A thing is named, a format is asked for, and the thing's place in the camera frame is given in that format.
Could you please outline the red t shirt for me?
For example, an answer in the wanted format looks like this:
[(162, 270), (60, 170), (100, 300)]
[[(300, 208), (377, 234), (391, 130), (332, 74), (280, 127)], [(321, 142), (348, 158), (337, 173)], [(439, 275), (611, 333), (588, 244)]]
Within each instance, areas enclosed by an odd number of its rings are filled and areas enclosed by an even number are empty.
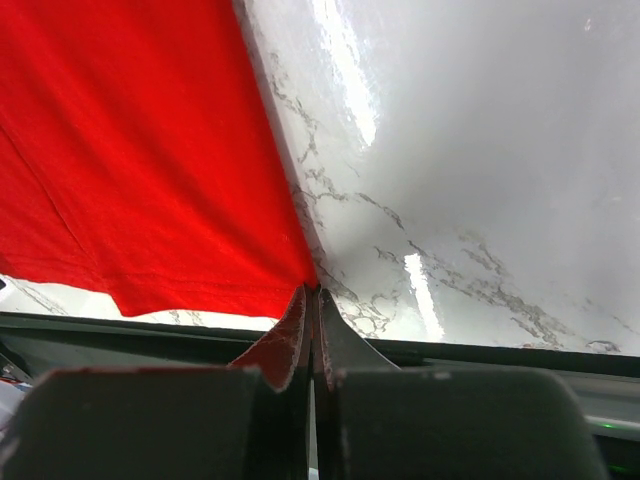
[(2, 3), (1, 271), (126, 316), (316, 285), (231, 2)]

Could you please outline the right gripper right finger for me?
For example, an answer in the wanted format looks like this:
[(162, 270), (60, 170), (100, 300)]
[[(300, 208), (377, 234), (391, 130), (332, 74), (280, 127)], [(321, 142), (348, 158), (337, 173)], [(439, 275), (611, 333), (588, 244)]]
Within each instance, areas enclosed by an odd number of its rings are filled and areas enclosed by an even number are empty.
[(314, 300), (314, 376), (326, 390), (335, 388), (342, 370), (399, 369), (346, 323), (327, 289), (318, 288)]

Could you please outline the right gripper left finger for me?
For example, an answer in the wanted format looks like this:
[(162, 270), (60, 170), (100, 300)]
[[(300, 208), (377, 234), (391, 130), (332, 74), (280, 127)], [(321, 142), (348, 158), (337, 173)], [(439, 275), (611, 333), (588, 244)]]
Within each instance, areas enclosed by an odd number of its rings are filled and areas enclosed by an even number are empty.
[(273, 390), (286, 390), (308, 350), (307, 311), (310, 289), (299, 286), (280, 320), (229, 366), (258, 368)]

